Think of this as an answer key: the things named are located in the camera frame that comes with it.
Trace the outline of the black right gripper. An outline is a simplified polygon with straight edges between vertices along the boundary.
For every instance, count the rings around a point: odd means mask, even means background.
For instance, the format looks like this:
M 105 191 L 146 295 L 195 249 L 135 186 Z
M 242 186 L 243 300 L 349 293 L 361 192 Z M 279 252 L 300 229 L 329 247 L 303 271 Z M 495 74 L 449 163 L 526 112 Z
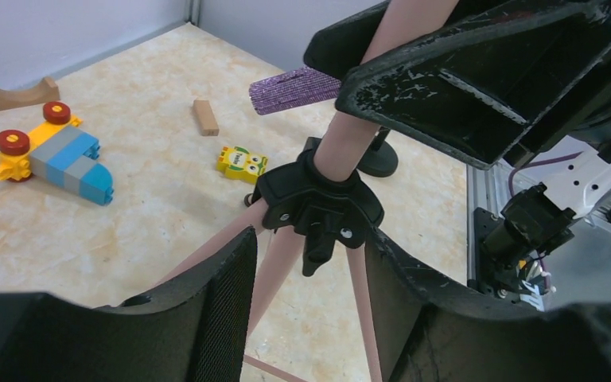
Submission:
M 507 1 L 363 64 L 337 110 L 486 170 L 566 136 L 611 163 L 611 1 Z

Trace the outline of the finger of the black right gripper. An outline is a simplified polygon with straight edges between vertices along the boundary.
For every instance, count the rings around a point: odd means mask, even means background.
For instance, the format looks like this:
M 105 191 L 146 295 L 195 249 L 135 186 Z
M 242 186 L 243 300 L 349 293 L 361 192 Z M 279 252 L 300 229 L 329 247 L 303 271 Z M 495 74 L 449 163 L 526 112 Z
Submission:
M 503 3 L 503 0 L 460 1 L 445 25 L 450 26 Z M 363 60 L 388 5 L 388 1 L 382 1 L 316 32 L 304 53 L 304 64 L 335 79 L 343 79 Z

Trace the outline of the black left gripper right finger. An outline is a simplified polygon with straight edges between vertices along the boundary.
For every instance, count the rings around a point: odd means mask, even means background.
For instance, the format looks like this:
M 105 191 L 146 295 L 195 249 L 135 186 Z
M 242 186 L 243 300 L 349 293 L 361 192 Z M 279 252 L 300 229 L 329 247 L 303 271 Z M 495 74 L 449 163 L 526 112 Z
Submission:
M 611 381 L 611 303 L 546 313 L 469 289 L 381 231 L 365 245 L 384 381 Z

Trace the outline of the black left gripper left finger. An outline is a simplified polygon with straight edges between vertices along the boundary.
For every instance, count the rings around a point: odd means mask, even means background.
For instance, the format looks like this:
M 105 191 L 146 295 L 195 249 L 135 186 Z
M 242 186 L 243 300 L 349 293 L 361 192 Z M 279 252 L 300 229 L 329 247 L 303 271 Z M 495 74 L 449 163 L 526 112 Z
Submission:
M 118 306 L 2 293 L 0 381 L 237 381 L 256 264 L 256 235 L 247 228 Z

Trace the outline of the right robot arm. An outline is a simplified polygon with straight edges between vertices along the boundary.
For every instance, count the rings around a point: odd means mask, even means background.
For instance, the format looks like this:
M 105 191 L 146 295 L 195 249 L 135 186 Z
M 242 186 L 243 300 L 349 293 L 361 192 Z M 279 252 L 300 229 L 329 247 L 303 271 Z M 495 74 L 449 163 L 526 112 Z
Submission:
M 388 4 L 316 32 L 305 64 L 341 81 L 337 110 L 480 170 L 521 168 L 566 136 L 590 145 L 473 213 L 470 287 L 541 309 L 531 269 L 611 190 L 611 1 L 461 1 L 439 30 L 362 61 Z

